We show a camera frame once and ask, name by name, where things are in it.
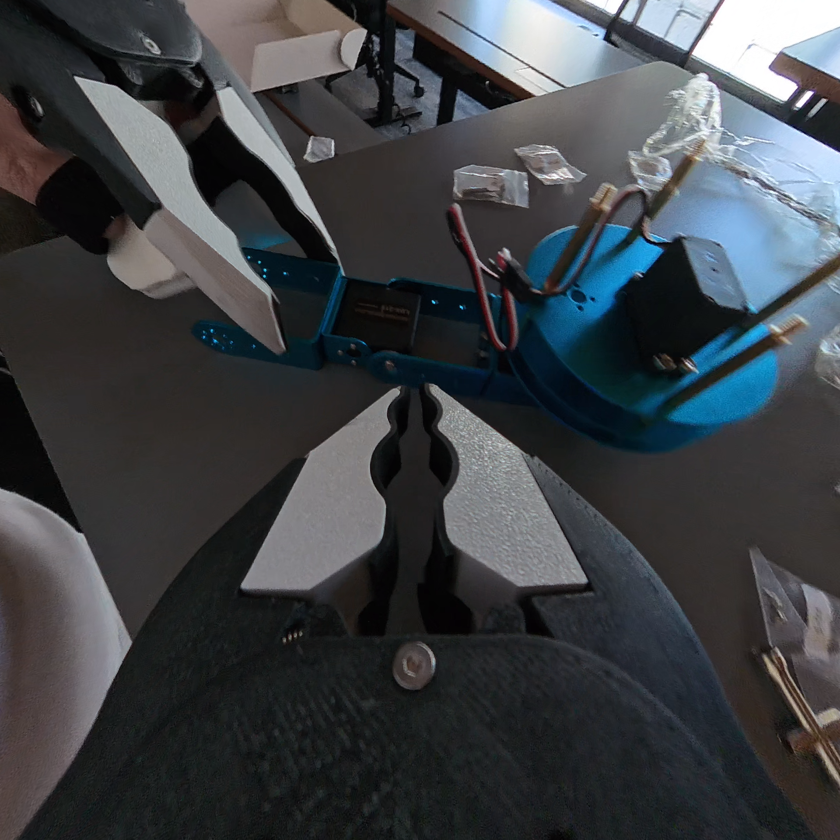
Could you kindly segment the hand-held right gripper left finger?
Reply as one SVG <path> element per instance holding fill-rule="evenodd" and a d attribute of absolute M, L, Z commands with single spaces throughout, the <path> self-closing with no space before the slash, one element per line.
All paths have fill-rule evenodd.
<path fill-rule="evenodd" d="M 402 467 L 403 388 L 315 447 L 240 591 L 327 605 L 352 634 L 384 633 L 398 544 L 385 493 Z"/>

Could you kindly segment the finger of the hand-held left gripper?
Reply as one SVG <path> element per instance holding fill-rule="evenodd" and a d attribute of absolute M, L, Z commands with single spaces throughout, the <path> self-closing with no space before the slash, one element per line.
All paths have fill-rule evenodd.
<path fill-rule="evenodd" d="M 161 204 L 142 227 L 150 244 L 253 339 L 285 353 L 275 296 L 199 192 L 172 127 L 114 86 L 76 82 Z"/>
<path fill-rule="evenodd" d="M 247 184 L 304 256 L 341 265 L 336 245 L 286 147 L 253 96 L 215 90 L 191 141 L 193 178 L 209 205 L 237 182 Z"/>

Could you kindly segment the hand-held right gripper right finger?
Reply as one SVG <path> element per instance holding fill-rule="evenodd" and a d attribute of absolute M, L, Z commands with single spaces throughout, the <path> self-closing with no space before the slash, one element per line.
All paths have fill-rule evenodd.
<path fill-rule="evenodd" d="M 442 485 L 436 528 L 449 590 L 473 614 L 589 586 L 519 446 L 437 385 L 423 387 L 430 466 Z"/>

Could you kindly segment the blue toy robot arm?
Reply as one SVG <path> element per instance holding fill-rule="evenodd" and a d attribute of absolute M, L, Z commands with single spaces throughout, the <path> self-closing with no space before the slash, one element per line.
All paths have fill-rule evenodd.
<path fill-rule="evenodd" d="M 540 241 L 522 266 L 508 248 L 484 263 L 461 203 L 445 220 L 470 288 L 347 277 L 331 264 L 246 250 L 275 291 L 324 302 L 316 328 L 277 355 L 243 329 L 200 320 L 192 336 L 232 357 L 368 371 L 390 385 L 533 404 L 594 441 L 665 452 L 763 409 L 774 354 L 805 326 L 778 312 L 838 272 L 838 252 L 755 308 L 716 241 L 650 232 L 699 152 L 652 201 L 603 183 L 580 221 Z"/>

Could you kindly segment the brown top office desk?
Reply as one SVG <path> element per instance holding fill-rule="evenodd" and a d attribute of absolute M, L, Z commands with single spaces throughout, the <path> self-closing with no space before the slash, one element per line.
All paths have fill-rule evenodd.
<path fill-rule="evenodd" d="M 460 92 L 495 109 L 642 64 L 552 2 L 394 1 L 385 11 L 414 32 L 421 61 L 440 76 L 437 125 L 453 120 Z"/>

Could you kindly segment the person's left hand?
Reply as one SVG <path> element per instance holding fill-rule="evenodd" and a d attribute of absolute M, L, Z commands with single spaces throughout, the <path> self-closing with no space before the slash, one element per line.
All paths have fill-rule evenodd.
<path fill-rule="evenodd" d="M 35 205 L 37 196 L 71 155 L 52 150 L 27 131 L 15 106 L 1 96 L 1 187 Z"/>

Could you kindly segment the white cardboard box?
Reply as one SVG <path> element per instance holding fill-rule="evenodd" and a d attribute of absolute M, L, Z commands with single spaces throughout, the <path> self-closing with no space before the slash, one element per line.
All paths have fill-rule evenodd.
<path fill-rule="evenodd" d="M 345 35 L 331 30 L 259 44 L 249 88 L 252 92 L 266 91 L 352 71 L 366 36 L 362 28 Z"/>

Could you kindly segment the black office chair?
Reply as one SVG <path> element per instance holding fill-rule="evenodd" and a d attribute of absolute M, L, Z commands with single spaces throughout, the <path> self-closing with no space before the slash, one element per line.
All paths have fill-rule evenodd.
<path fill-rule="evenodd" d="M 388 14 L 387 4 L 386 1 L 332 2 L 342 14 L 352 18 L 366 31 L 356 67 L 364 67 L 367 77 L 373 79 L 377 87 L 376 106 L 361 113 L 362 120 L 373 129 L 394 123 L 404 124 L 422 115 L 422 111 L 414 105 L 402 108 L 396 101 L 396 76 L 412 82 L 415 100 L 425 94 L 419 77 L 396 63 L 396 32 L 406 27 Z"/>

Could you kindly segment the clear plastic parts bag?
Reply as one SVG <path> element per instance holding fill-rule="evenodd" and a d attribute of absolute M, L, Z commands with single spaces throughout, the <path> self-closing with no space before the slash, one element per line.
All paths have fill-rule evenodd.
<path fill-rule="evenodd" d="M 816 713 L 839 709 L 839 601 L 766 559 L 749 556 L 769 648 L 792 671 Z"/>

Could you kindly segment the person's white shirt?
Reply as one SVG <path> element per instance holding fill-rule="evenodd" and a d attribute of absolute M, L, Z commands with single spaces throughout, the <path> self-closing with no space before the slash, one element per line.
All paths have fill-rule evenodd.
<path fill-rule="evenodd" d="M 1 838 L 75 759 L 131 645 L 85 536 L 1 491 Z"/>

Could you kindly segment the flat wooden parts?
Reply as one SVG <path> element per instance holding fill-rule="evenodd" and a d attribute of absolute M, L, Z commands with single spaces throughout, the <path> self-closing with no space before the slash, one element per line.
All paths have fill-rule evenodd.
<path fill-rule="evenodd" d="M 814 711 L 777 647 L 760 650 L 758 660 L 798 724 L 798 728 L 784 735 L 783 742 L 793 755 L 818 762 L 834 789 L 838 790 L 838 710 Z"/>

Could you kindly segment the crumpled clear plastic wrap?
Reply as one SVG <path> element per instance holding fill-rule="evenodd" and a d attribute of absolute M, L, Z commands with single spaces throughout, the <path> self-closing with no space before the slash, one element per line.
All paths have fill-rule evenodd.
<path fill-rule="evenodd" d="M 838 181 L 817 174 L 814 164 L 788 147 L 736 134 L 723 126 L 721 94 L 705 75 L 693 76 L 665 99 L 666 119 L 641 150 L 629 151 L 633 178 L 649 201 L 676 174 L 671 162 L 698 151 L 698 160 L 729 173 L 762 196 L 786 207 L 838 245 Z"/>

